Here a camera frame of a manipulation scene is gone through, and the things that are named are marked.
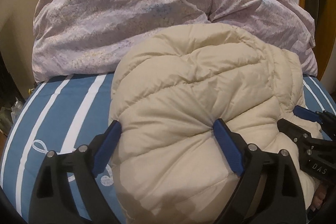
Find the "blue striped mattress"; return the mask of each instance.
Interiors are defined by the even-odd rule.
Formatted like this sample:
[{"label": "blue striped mattress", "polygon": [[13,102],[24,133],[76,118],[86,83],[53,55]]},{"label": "blue striped mattress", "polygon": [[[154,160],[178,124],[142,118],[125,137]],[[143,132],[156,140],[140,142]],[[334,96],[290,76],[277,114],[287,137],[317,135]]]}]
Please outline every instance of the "blue striped mattress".
[{"label": "blue striped mattress", "polygon": [[[112,79],[113,73],[58,76],[40,84],[26,102],[8,137],[0,172],[1,187],[26,221],[35,178],[46,152],[72,152],[108,127]],[[310,110],[336,114],[334,101],[316,78],[304,75],[303,84]],[[69,175],[68,179],[80,215],[89,219],[74,177]],[[111,168],[107,166],[96,181],[115,215],[125,223]]]}]

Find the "white embroidered logo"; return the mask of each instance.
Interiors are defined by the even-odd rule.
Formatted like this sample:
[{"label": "white embroidered logo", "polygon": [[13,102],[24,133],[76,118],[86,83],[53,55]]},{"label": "white embroidered logo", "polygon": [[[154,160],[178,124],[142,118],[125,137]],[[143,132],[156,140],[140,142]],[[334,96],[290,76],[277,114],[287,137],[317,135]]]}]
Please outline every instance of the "white embroidered logo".
[{"label": "white embroidered logo", "polygon": [[[37,147],[35,145],[35,143],[38,143],[42,146],[43,149]],[[36,151],[40,152],[40,153],[43,153],[43,154],[46,154],[48,153],[48,149],[47,149],[47,146],[45,145],[45,143],[41,140],[34,140],[33,144],[31,145]],[[113,175],[112,175],[112,169],[109,165],[106,165],[106,170],[108,172],[108,176],[107,175],[104,175],[101,177],[100,179],[100,182],[102,185],[104,186],[111,186],[113,184]],[[75,180],[75,176],[72,175],[70,177],[68,177],[68,181],[71,182],[71,181],[74,181]]]}]

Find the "white stripe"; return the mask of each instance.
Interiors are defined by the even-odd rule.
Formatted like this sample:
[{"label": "white stripe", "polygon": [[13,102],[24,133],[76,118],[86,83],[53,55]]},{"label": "white stripe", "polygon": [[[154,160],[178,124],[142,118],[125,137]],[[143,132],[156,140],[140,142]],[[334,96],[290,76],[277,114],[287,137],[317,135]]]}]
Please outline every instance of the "white stripe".
[{"label": "white stripe", "polygon": [[4,175],[4,171],[5,171],[5,164],[6,164],[6,160],[7,160],[7,154],[8,154],[8,150],[12,144],[14,135],[16,133],[16,130],[18,128],[18,126],[20,125],[20,122],[22,121],[23,116],[25,115],[25,113],[27,112],[29,106],[32,104],[32,102],[34,101],[35,97],[40,93],[41,89],[45,86],[47,82],[42,83],[38,89],[34,92],[34,94],[32,95],[32,97],[30,98],[30,100],[28,101],[28,103],[25,105],[25,107],[23,108],[21,114],[19,115],[19,118],[17,119],[13,130],[11,132],[11,134],[8,137],[8,141],[7,141],[7,145],[5,148],[5,151],[3,153],[3,160],[2,160],[2,164],[1,164],[1,173],[0,173],[0,186],[1,188],[3,188],[3,175]]},{"label": "white stripe", "polygon": [[315,93],[311,90],[310,86],[307,85],[306,81],[303,80],[304,86],[310,91],[310,93],[314,96],[315,100],[317,103],[320,105],[321,109],[324,110],[323,105],[321,104],[320,100],[316,97]]},{"label": "white stripe", "polygon": [[334,114],[336,115],[336,111],[333,107],[333,105],[331,104],[331,102],[329,101],[328,97],[325,95],[325,93],[321,90],[320,86],[314,81],[313,78],[311,78],[310,76],[308,76],[312,81],[313,83],[317,86],[317,88],[321,91],[321,93],[323,94],[324,98],[327,100],[328,104],[330,105],[330,107],[332,108]]},{"label": "white stripe", "polygon": [[63,141],[63,146],[61,148],[60,154],[70,153],[74,150],[74,146],[79,132],[82,128],[85,117],[98,93],[100,86],[103,84],[105,77],[106,74],[98,75],[95,81],[90,86],[69,127],[68,133]]},{"label": "white stripe", "polygon": [[43,108],[42,112],[40,113],[32,131],[30,133],[30,136],[29,136],[28,141],[25,145],[25,148],[22,152],[22,157],[21,157],[21,160],[20,160],[19,170],[17,172],[16,191],[15,191],[16,210],[20,215],[22,215],[21,214],[22,180],[23,180],[23,173],[25,171],[25,165],[26,165],[26,162],[27,162],[27,157],[28,157],[29,150],[32,147],[32,144],[33,144],[33,141],[35,140],[36,134],[37,134],[44,118],[46,117],[49,109],[51,108],[51,106],[55,102],[55,100],[56,100],[57,96],[59,95],[59,93],[61,92],[61,90],[70,81],[71,77],[72,77],[72,75],[67,76],[67,78],[58,86],[58,88],[56,88],[54,94],[51,95],[51,97],[50,97],[49,101],[47,102],[46,106]]}]

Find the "beige puffer jacket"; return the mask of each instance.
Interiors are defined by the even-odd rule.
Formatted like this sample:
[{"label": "beige puffer jacket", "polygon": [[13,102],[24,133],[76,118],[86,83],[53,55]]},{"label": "beige puffer jacket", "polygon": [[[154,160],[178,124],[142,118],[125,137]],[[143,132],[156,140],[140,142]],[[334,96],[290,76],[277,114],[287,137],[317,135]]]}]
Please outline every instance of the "beige puffer jacket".
[{"label": "beige puffer jacket", "polygon": [[296,54],[226,24],[174,26],[135,46],[115,72],[110,107],[122,125],[112,162],[128,223],[217,218],[239,180],[213,136],[218,118],[264,151],[287,149],[308,207],[316,182],[277,128],[285,118],[322,137],[293,115],[305,106],[302,86]]}]

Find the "bed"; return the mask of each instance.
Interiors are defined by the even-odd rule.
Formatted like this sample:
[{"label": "bed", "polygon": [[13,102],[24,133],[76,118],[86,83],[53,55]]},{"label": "bed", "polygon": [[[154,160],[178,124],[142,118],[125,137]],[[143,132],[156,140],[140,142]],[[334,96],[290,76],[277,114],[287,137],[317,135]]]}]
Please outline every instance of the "bed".
[{"label": "bed", "polygon": [[[26,221],[33,184],[47,151],[71,152],[106,130],[112,79],[113,73],[54,77],[40,84],[26,102],[8,137],[0,177],[9,201]],[[303,85],[308,109],[336,114],[335,102],[315,77],[304,75]],[[73,177],[69,181],[80,215],[89,218]],[[125,223],[109,166],[96,181],[115,215]]]}]

